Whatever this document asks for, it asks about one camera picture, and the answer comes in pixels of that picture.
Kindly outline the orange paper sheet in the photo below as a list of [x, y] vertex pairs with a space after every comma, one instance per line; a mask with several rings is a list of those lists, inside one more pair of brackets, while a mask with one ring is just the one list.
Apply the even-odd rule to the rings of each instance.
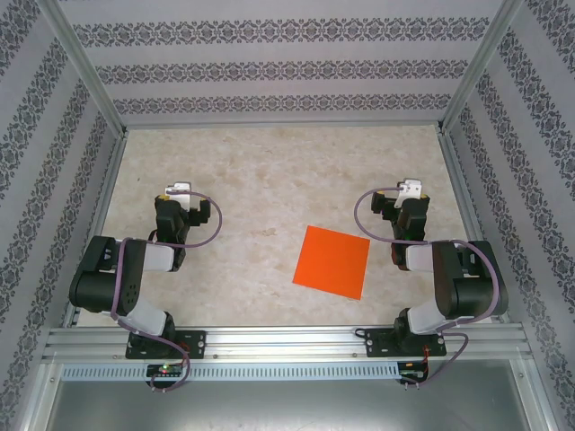
[[370, 240], [309, 225], [293, 283], [360, 300]]

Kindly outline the grey metal sheet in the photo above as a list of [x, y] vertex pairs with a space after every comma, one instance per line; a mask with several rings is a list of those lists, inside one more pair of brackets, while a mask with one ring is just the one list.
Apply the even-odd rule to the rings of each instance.
[[360, 377], [207, 380], [155, 394], [119, 365], [41, 367], [24, 431], [561, 431], [529, 360], [459, 360], [415, 389]]

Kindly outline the circuit board with green light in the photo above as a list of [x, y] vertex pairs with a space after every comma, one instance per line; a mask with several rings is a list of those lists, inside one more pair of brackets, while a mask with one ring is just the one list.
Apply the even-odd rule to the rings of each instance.
[[146, 376], [148, 378], [180, 378], [182, 375], [182, 366], [174, 364], [148, 365]]

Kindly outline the right aluminium side rail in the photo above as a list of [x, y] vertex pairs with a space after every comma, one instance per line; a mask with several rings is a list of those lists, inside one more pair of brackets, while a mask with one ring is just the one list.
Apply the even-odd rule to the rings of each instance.
[[464, 173], [456, 156], [450, 136], [439, 131], [438, 142], [443, 154], [447, 173], [452, 184], [456, 202], [464, 225], [466, 237], [469, 241], [484, 240], [480, 221], [473, 206], [472, 197], [467, 188]]

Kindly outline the aluminium side rail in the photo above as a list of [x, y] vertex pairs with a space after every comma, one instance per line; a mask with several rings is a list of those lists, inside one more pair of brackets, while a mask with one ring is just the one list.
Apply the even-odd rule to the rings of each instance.
[[464, 173], [456, 156], [450, 136], [439, 131], [438, 142], [443, 154], [447, 173], [452, 184], [456, 202], [464, 225], [466, 237], [469, 241], [484, 240], [480, 221], [473, 206], [472, 197], [467, 188]]
[[85, 251], [88, 248], [90, 240], [95, 236], [102, 233], [106, 215], [108, 214], [111, 197], [116, 184], [116, 180], [119, 174], [119, 167], [121, 165], [121, 160], [125, 152], [125, 147], [128, 141], [129, 132], [125, 128], [120, 136], [118, 137], [116, 144], [111, 151], [107, 168], [105, 171], [105, 176], [102, 178], [102, 184], [99, 189], [99, 194], [95, 200], [95, 207], [92, 213], [92, 221], [87, 235], [84, 238], [84, 245], [78, 254], [79, 260], [81, 262]]

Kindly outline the left aluminium side rail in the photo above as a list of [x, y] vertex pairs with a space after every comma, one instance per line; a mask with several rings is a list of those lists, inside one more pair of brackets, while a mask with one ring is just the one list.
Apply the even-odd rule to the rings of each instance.
[[128, 141], [129, 132], [125, 128], [120, 136], [118, 137], [116, 144], [111, 151], [107, 168], [105, 171], [105, 176], [102, 178], [102, 184], [99, 189], [99, 194], [95, 200], [95, 207], [92, 213], [92, 221], [87, 235], [84, 238], [84, 245], [78, 254], [79, 260], [81, 262], [85, 251], [88, 248], [90, 240], [95, 236], [102, 233], [106, 215], [108, 214], [111, 197], [116, 184], [116, 180], [119, 174], [119, 167], [121, 165], [121, 160], [125, 152], [125, 147]]

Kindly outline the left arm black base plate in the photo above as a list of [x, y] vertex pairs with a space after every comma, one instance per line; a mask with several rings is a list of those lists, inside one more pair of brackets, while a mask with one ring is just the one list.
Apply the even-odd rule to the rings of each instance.
[[[170, 341], [185, 350], [190, 359], [202, 359], [207, 333], [201, 330], [176, 330]], [[126, 359], [182, 359], [182, 353], [165, 343], [129, 334]]]

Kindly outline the aluminium rail along wall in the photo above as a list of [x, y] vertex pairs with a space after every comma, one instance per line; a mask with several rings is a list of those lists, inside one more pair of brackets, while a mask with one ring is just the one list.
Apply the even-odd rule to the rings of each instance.
[[146, 123], [125, 126], [127, 131], [167, 129], [223, 129], [223, 128], [380, 128], [380, 127], [426, 127], [440, 129], [438, 120], [317, 120], [317, 121], [219, 121], [196, 123]]

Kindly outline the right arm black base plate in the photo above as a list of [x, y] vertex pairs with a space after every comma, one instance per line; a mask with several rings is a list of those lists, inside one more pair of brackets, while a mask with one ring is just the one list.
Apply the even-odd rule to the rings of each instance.
[[401, 333], [392, 328], [364, 329], [368, 357], [420, 357], [427, 352], [431, 357], [447, 355], [446, 345], [439, 335]]

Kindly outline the right aluminium frame post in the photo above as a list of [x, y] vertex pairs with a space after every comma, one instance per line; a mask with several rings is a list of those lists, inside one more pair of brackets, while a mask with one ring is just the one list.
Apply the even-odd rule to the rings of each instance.
[[464, 72], [461, 83], [457, 86], [443, 117], [438, 122], [439, 133], [444, 135], [454, 126], [473, 88], [491, 61], [496, 47], [524, 2], [525, 0], [502, 0], [478, 49]]

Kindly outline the aluminium frame post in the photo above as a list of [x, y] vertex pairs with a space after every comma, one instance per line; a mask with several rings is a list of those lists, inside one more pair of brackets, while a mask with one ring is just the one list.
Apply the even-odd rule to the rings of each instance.
[[123, 136], [126, 126], [58, 0], [36, 0], [36, 2], [108, 125], [116, 136]]
[[443, 117], [438, 122], [439, 133], [444, 135], [454, 126], [473, 88], [491, 61], [496, 47], [524, 2], [525, 0], [502, 0], [478, 49], [464, 72], [461, 83], [457, 86]]

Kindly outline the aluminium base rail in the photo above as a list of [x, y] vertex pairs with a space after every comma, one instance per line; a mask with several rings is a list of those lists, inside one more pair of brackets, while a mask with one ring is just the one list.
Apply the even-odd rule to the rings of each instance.
[[[533, 356], [526, 333], [516, 323], [462, 326], [469, 343], [463, 359], [523, 359]], [[350, 326], [205, 328], [208, 362], [367, 361], [366, 342]], [[125, 359], [128, 332], [112, 327], [79, 327], [49, 332], [41, 354], [45, 362], [119, 362]]]

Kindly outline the left aluminium frame post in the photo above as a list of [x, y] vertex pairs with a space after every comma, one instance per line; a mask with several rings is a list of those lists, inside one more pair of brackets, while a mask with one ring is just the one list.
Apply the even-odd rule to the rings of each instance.
[[126, 126], [58, 0], [36, 0], [36, 2], [108, 125], [116, 136], [123, 136]]

